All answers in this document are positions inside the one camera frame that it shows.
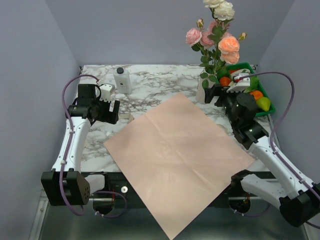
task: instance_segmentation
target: flower bud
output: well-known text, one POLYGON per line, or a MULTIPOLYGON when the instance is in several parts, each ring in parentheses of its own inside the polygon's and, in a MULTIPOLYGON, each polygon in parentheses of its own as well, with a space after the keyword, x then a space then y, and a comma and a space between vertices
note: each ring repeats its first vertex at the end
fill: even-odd
POLYGON ((238 40, 239 40, 239 41, 245 40, 246 37, 247 37, 247 35, 248 35, 248 34, 247 34, 246 32, 241 33, 241 34, 239 35, 238 40))
POLYGON ((198 28, 202 28, 202 27, 204 26, 204 24, 205 24, 205 22, 204 22, 204 20, 203 20, 202 18, 200 18, 200 19, 198 19, 198 20, 196 21, 196 26, 197 26, 198 28))

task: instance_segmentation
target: bottle cap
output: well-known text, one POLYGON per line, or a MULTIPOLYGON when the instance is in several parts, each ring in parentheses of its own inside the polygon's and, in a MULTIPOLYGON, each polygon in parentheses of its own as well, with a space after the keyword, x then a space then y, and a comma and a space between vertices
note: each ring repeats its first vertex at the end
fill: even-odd
POLYGON ((117 72, 118 74, 123 74, 123 73, 124 73, 124 69, 123 69, 122 67, 118 67, 118 68, 116 69, 116 72, 117 72))

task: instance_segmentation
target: white rose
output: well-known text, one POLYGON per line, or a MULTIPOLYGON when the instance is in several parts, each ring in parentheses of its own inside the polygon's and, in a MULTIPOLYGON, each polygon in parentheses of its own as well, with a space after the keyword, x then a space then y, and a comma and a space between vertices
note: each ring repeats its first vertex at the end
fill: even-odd
POLYGON ((219 6, 224 0, 203 0, 206 8, 214 9, 219 6))
POLYGON ((233 5, 227 1, 223 1, 216 9, 214 9, 214 18, 220 21, 231 20, 234 15, 235 11, 233 10, 233 5))

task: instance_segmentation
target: white bottle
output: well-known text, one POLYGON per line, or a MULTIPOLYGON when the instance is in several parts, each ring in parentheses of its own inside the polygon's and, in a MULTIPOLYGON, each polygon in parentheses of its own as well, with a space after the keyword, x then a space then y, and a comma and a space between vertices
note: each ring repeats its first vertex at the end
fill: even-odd
POLYGON ((116 87, 118 88, 118 92, 121 94, 131 94, 132 87, 129 77, 129 72, 127 69, 123 69, 122 67, 118 67, 114 73, 113 77, 115 80, 116 87))

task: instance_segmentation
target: vase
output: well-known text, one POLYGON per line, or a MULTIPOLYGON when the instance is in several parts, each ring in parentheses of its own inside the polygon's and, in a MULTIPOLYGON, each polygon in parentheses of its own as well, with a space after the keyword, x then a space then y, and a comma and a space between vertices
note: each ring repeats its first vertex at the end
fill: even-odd
MULTIPOLYGON (((198 77, 198 86, 196 89, 195 100, 197 101, 197 103, 200 103, 200 104, 205 104, 205 90, 202 87, 202 83, 204 80, 205 79, 202 79, 200 76, 198 77)), ((209 88, 212 88, 212 86, 215 84, 210 80, 208 82, 209 82, 209 88)))

